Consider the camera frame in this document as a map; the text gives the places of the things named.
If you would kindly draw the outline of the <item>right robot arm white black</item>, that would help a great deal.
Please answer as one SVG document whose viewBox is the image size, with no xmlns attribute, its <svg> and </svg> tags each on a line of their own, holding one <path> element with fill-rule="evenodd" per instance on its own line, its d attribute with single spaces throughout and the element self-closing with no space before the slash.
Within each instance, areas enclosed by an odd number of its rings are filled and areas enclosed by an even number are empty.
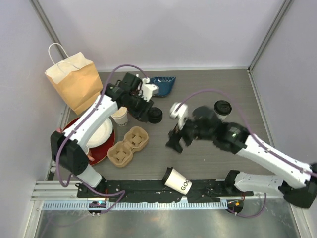
<svg viewBox="0 0 317 238">
<path fill-rule="evenodd" d="M 211 141 L 218 149 L 247 158 L 273 175 L 247 174 L 230 170 L 224 180 L 224 191 L 230 196 L 239 192 L 282 195 L 290 204 L 308 209 L 317 196 L 317 165 L 293 159 L 262 141 L 244 126 L 224 122 L 206 106 L 196 108 L 188 117 L 186 104 L 175 103 L 170 117 L 178 122 L 168 134 L 168 148 L 182 153 L 180 140 L 189 146 L 193 140 Z"/>
</svg>

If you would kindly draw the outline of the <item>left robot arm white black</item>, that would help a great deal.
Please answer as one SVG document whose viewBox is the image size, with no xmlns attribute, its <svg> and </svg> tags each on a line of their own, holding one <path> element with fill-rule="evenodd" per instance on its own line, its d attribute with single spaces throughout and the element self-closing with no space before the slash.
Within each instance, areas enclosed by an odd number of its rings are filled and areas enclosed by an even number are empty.
<svg viewBox="0 0 317 238">
<path fill-rule="evenodd" d="M 75 124 L 62 133 L 55 131 L 51 135 L 56 173 L 59 174 L 59 168 L 64 167 L 89 186 L 88 192 L 93 197 L 102 197 L 106 190 L 104 178 L 90 165 L 84 152 L 88 140 L 121 107 L 125 107 L 138 121 L 149 122 L 149 111 L 154 104 L 151 98 L 158 90 L 149 78 L 140 79 L 130 73 L 116 84 L 108 83 Z"/>
</svg>

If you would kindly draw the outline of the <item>stack of black lids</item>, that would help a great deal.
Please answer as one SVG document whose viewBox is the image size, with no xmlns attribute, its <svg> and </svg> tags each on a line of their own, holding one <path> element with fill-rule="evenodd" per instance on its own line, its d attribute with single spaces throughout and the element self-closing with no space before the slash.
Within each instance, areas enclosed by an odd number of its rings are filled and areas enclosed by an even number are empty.
<svg viewBox="0 0 317 238">
<path fill-rule="evenodd" d="M 151 107 L 148 110 L 148 122 L 152 124 L 160 123 L 163 117 L 163 112 L 157 107 Z"/>
</svg>

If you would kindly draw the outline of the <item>stack of white paper cups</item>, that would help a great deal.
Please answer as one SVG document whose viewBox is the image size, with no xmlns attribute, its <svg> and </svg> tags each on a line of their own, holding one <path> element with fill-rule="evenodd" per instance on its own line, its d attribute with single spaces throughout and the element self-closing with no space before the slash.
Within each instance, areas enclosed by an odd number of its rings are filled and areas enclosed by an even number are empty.
<svg viewBox="0 0 317 238">
<path fill-rule="evenodd" d="M 111 115 L 118 126 L 125 126 L 128 123 L 128 110 L 126 107 L 120 107 L 114 114 Z"/>
</svg>

